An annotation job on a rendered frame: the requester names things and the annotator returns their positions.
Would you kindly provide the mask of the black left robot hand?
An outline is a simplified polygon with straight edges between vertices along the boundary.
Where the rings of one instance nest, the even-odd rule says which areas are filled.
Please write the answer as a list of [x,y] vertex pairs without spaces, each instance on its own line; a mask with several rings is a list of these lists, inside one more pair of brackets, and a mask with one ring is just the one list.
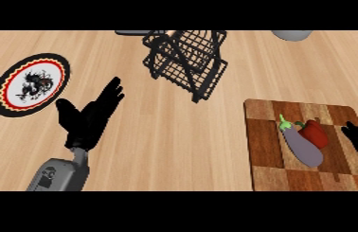
[[66,130],[63,146],[68,149],[81,148],[88,151],[94,148],[105,127],[124,98],[119,78],[113,77],[105,86],[94,101],[90,101],[82,110],[78,110],[68,99],[56,100],[59,124]]

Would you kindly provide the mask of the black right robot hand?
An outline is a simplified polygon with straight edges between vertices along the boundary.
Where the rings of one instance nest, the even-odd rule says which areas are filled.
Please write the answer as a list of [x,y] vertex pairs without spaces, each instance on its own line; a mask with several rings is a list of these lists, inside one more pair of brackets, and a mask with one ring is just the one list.
[[358,126],[350,121],[341,127],[341,132],[352,143],[355,151],[358,151]]

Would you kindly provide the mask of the red bell pepper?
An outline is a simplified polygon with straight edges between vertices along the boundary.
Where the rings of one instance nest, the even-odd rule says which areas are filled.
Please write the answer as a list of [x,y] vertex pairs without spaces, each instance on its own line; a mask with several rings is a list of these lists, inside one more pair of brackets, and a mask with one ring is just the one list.
[[328,138],[319,123],[309,119],[306,122],[297,121],[294,124],[300,127],[297,132],[301,137],[318,147],[318,149],[322,149],[328,144]]

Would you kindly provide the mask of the checkered wooden cutting board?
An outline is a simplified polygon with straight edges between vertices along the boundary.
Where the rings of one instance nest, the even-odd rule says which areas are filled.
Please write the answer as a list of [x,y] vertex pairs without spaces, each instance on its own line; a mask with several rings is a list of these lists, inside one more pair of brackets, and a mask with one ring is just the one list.
[[358,151],[341,127],[347,106],[248,99],[242,103],[256,191],[358,191]]

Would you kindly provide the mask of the purple eggplant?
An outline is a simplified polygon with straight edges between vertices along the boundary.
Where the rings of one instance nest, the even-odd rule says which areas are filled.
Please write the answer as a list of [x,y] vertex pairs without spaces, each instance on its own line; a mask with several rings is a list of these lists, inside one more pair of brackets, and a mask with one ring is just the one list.
[[278,117],[278,129],[294,157],[307,167],[313,168],[322,162],[321,151],[316,146],[301,137],[292,123],[282,116]]

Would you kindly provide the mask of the black-rimmed patterned plate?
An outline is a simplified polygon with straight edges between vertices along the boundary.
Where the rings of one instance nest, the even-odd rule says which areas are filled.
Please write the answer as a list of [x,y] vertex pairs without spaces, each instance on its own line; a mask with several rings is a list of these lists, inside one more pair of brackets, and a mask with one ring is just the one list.
[[54,53],[22,59],[0,77],[0,116],[23,117],[47,107],[69,80],[69,63]]

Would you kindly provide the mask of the dark grey flat object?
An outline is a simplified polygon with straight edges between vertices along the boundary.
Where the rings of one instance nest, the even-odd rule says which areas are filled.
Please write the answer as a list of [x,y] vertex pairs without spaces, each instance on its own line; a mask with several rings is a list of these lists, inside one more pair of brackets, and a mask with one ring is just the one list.
[[145,36],[150,30],[115,30],[116,35],[122,36]]

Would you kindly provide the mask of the grey rounded object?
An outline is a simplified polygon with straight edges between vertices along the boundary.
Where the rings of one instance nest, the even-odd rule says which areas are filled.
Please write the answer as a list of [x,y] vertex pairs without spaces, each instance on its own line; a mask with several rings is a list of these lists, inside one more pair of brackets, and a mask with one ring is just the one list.
[[312,34],[310,30],[273,30],[272,34],[285,41],[298,42]]

